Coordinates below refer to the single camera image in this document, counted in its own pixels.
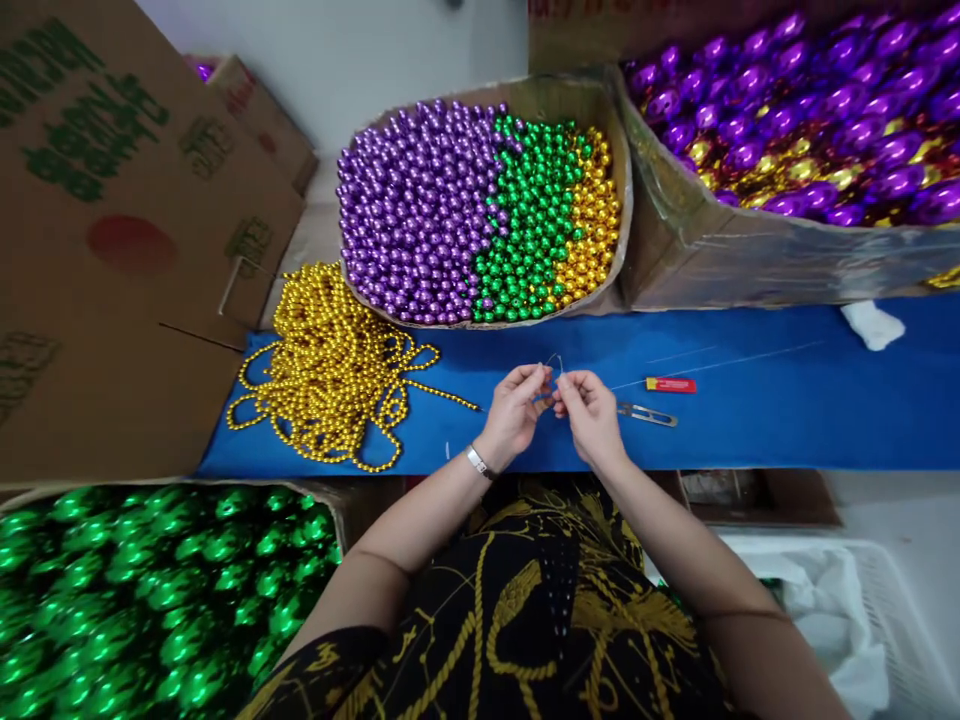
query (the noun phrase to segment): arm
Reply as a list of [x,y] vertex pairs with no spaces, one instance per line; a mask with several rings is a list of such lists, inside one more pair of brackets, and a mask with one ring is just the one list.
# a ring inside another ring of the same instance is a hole
[[765,720],[848,717],[813,650],[743,561],[627,457],[613,393],[586,371],[558,386],[555,410],[570,417],[577,452],[699,616],[740,709]]
[[[503,472],[533,440],[550,395],[551,370],[515,368],[494,390],[486,426],[473,447],[495,472]],[[357,541],[334,572],[316,606],[283,653],[280,663],[333,630],[357,625],[391,633],[410,578],[480,503],[490,481],[460,453],[390,507]]]

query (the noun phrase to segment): woman's right hand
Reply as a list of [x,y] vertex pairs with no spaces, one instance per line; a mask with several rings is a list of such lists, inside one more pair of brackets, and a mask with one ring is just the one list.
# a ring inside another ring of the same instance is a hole
[[564,373],[553,392],[554,412],[570,418],[577,454],[595,472],[599,463],[625,460],[627,452],[620,438],[617,399],[589,370]]

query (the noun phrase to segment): wristwatch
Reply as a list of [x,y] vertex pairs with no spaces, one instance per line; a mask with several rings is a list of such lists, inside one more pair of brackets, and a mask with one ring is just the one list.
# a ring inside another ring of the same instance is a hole
[[500,477],[499,473],[491,470],[490,467],[483,461],[483,458],[480,457],[480,454],[474,449],[473,443],[467,445],[467,460],[473,464],[478,473],[483,475],[491,482]]

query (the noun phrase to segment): blue cloth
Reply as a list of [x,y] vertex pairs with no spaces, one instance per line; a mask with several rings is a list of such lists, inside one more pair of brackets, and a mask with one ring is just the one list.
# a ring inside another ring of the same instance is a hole
[[[511,368],[546,362],[554,353],[566,370],[593,370],[611,388],[648,376],[695,379],[695,395],[648,392],[642,382],[614,391],[679,420],[667,428],[621,418],[627,450],[647,469],[958,469],[960,294],[880,307],[903,320],[907,332],[879,353],[864,347],[835,307],[677,311],[557,319],[498,332],[416,331],[417,341],[436,345],[442,359],[411,377],[484,407]],[[252,335],[248,352],[274,339]],[[262,358],[251,376],[267,362]],[[551,365],[559,367],[556,359]],[[231,401],[240,394],[238,385]],[[432,472],[446,460],[447,444],[451,456],[459,452],[485,417],[411,388],[410,414],[396,429],[403,454],[390,472]],[[383,462],[390,449],[368,428],[368,462]],[[569,424],[548,413],[512,469],[583,468]],[[351,463],[301,458],[267,422],[233,432],[222,418],[198,471],[230,478],[357,473]]]

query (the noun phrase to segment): black and gold patterned dress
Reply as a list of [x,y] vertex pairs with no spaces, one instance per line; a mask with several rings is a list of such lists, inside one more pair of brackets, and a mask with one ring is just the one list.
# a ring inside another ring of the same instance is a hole
[[644,576],[599,485],[504,478],[470,525],[413,583],[392,637],[318,638],[240,717],[735,714],[712,653]]

